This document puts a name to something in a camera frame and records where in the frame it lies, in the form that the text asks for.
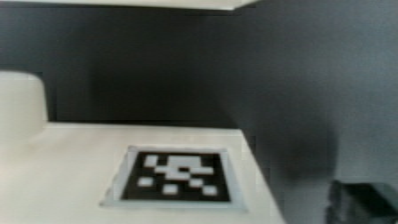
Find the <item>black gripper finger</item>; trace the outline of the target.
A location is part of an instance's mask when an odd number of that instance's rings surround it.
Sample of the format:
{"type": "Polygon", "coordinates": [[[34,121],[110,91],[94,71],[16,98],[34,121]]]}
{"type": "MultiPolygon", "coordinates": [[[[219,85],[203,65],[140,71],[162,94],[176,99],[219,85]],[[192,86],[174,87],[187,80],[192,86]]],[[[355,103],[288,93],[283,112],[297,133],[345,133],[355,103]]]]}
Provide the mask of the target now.
{"type": "Polygon", "coordinates": [[[398,191],[387,184],[332,182],[329,224],[398,224],[398,191]]]}

